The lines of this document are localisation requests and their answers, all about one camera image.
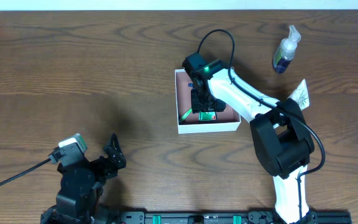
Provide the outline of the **green Dettol soap box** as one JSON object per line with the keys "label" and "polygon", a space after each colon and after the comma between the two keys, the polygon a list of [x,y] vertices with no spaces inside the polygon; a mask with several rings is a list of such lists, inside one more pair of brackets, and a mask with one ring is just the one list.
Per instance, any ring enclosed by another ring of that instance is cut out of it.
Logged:
{"label": "green Dettol soap box", "polygon": [[215,112],[199,112],[199,121],[215,121],[217,119]]}

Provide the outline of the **green white toothbrush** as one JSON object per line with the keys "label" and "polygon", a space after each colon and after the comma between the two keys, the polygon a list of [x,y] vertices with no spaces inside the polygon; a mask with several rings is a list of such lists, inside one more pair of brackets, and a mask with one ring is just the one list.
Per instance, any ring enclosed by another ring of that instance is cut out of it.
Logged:
{"label": "green white toothbrush", "polygon": [[187,117],[192,113],[192,109],[190,108],[188,111],[186,111],[178,120],[179,123],[182,123],[184,120],[187,119]]}

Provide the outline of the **white leaf-print lotion tube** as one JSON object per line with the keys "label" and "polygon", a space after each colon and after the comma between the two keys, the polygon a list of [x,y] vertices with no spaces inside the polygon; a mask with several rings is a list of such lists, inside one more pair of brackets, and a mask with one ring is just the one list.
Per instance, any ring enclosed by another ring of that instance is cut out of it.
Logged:
{"label": "white leaf-print lotion tube", "polygon": [[289,98],[294,100],[301,110],[306,109],[310,105],[306,80],[303,79],[295,90],[290,94]]}

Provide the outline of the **clear pump soap bottle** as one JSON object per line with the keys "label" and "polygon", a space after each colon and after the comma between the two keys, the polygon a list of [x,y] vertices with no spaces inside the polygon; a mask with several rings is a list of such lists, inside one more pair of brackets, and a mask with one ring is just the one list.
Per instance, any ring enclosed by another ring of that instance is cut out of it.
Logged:
{"label": "clear pump soap bottle", "polygon": [[294,25],[290,25],[288,37],[282,39],[273,55],[272,66],[276,73],[285,72],[291,61],[295,58],[296,48],[300,40],[301,34]]}

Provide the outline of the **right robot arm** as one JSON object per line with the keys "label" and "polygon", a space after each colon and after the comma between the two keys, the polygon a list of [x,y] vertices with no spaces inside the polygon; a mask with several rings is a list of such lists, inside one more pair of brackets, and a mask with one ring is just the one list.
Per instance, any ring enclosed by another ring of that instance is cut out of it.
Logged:
{"label": "right robot arm", "polygon": [[273,177],[275,211],[284,223],[303,223],[309,212],[305,175],[318,138],[306,124],[293,98],[269,97],[239,78],[231,64],[208,63],[199,52],[187,56],[182,67],[193,82],[194,113],[222,112],[230,106],[250,125],[256,156]]}

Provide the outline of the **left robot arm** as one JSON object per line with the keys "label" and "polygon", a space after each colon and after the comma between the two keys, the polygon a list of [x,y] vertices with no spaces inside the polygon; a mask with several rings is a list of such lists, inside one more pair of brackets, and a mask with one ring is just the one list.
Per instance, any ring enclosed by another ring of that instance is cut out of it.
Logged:
{"label": "left robot arm", "polygon": [[48,158],[61,173],[56,204],[40,216],[40,223],[119,223],[119,212],[99,204],[103,186],[125,168],[126,158],[116,134],[103,147],[107,155],[89,161],[81,134],[62,140]]}

